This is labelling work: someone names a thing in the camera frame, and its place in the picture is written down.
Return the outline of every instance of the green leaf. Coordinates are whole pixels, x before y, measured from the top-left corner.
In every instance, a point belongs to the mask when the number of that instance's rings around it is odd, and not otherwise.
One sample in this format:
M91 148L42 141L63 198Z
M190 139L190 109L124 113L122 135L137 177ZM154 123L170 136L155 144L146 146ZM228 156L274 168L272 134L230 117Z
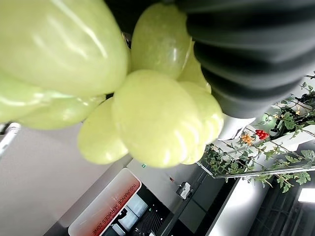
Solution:
M306 159L315 161L315 152L313 150L302 150L301 153Z
M282 193L286 193L287 191L289 191L289 188L290 187L288 185L284 186Z
M301 161L301 160L299 160L299 159L297 159L297 158L293 158L293 157L288 156L288 155L286 155L285 158L286 158L289 162L291 162L291 163L297 163L297 162L300 162L300 161Z
M295 123L293 120L285 120L284 125L288 130L294 129Z
M299 183L300 185L311 180L311 177L310 177L309 173L307 173L307 172L296 173L296 174L294 174L294 178L297 179L296 182Z
M282 176L280 176L280 178L277 179L277 183L279 183L280 184L280 188L282 188L283 185L284 185L284 178Z
M306 165L304 165L304 166L302 166L302 168L304 168L304 169L310 169L310 168L312 168L312 161L309 161Z

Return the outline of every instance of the hanging plant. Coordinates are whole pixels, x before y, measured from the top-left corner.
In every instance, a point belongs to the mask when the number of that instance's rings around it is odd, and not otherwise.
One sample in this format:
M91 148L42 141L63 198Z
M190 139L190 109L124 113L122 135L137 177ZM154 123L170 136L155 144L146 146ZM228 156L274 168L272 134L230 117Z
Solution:
M315 137L314 133L305 130L306 126L315 124L315 111L310 106L310 104L315 104L314 88L303 83L301 89L306 89L308 94L303 95L301 99L295 98L292 94L289 98L275 104L273 108L276 109L276 112L274 114L266 113L267 117L259 124L265 125L272 119L276 119L283 123L282 133L292 132L291 139L295 138L300 132L306 132ZM308 170L315 164L315 152L313 150L302 150L301 155L299 155L288 150L282 144L273 141L275 139L274 134L278 132L273 129L271 129L271 132L273 133L269 134L262 129L254 131L246 128L237 142L221 141L221 144L224 144L229 151L223 150L222 147L213 143L207 145L200 162L203 166L209 168L215 177L245 172L250 174L257 167L262 171L266 171L298 165ZM274 164L264 166L266 162L259 160L263 156L265 161L272 159ZM244 177L243 179L248 182L261 182L263 187L266 184L272 187L271 177L272 175L262 174L255 177ZM307 172L277 174L275 177L283 193L295 184L301 185L311 180Z

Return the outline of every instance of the wall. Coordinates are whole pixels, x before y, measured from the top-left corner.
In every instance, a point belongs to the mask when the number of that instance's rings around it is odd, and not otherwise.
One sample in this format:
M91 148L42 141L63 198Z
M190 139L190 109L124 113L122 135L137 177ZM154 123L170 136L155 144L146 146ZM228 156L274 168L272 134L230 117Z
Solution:
M42 236L110 167L81 157L79 128L22 128L0 161L0 236Z
M178 165L168 169L142 167L142 163L132 160L127 167L142 183L172 212L177 209L182 199L176 194L178 184L191 181L197 165Z

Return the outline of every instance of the artificial vine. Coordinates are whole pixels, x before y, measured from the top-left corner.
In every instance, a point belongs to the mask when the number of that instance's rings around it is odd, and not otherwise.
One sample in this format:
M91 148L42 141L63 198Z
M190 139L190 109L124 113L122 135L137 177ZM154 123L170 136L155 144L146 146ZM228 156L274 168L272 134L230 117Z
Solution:
M315 137L314 133L304 129L306 125L315 124L315 111L313 108L310 108L310 106L304 106L303 103L300 102L315 98L315 91L313 91L314 88L312 86L309 86L305 82L300 87L301 89L307 90L308 93L304 94L301 99L293 97L292 94L289 98L275 104L273 108L276 109L276 112L274 114L266 113L267 117L259 124L264 125L272 119L277 119L281 120L286 129L293 133L291 138L295 138L300 132L306 132ZM292 109L292 106L288 106L288 104L292 103L296 106L295 114L293 114L292 110L290 110ZM300 114L301 108L306 110L306 112L302 115ZM297 118L306 121L304 124L298 124L296 122ZM223 151L222 148L217 145L209 144L206 146L204 155L201 159L201 163L208 166L211 172L216 176L239 174L244 172L250 173L250 171L253 171L257 166L259 166L261 170L276 170L283 167L297 165L298 163L301 164L304 169L309 169L313 164L315 164L315 152L313 150L302 150L301 155L298 155L297 153L283 147L282 144L278 144L271 140L270 135L263 130L253 131L246 128L237 143L233 144L232 142L222 142L230 149L230 151ZM273 144L273 148L267 150L267 146L265 146L266 142L271 142ZM283 158L276 158L277 155L280 154L283 154ZM271 167L266 167L263 164L258 163L258 159L262 156L264 156L266 161L273 159L274 164ZM275 175L275 177L277 178L277 182L283 190L283 193L293 187L294 183L301 185L311 180L311 177L307 172L278 174ZM248 182L259 181L264 187L266 184L272 187L270 183L271 178L272 175L260 175L257 177L246 178L246 180Z

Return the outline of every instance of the sign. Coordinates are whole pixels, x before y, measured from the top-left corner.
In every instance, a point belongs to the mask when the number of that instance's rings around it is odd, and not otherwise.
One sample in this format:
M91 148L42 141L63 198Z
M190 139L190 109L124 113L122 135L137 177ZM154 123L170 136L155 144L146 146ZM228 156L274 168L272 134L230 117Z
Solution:
M140 188L141 182L137 177L123 168L70 225L69 235L101 235Z

